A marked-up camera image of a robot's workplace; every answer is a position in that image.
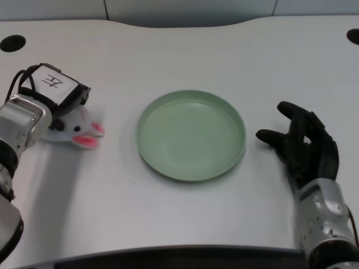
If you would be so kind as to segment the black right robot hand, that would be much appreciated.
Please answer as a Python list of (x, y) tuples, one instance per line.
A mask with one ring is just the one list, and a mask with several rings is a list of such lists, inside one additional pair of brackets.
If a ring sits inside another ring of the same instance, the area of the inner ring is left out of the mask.
[(314, 112), (282, 101), (277, 109), (291, 120), (286, 134), (268, 129), (256, 137), (274, 148), (298, 189), (318, 178), (336, 180), (339, 154), (336, 142)]

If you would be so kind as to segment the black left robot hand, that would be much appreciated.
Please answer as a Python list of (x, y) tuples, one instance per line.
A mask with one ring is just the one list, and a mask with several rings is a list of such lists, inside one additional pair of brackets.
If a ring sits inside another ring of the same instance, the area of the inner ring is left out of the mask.
[(20, 77), (18, 93), (47, 106), (52, 114), (51, 130), (64, 131), (62, 116), (85, 105), (91, 88), (47, 63), (29, 67)]

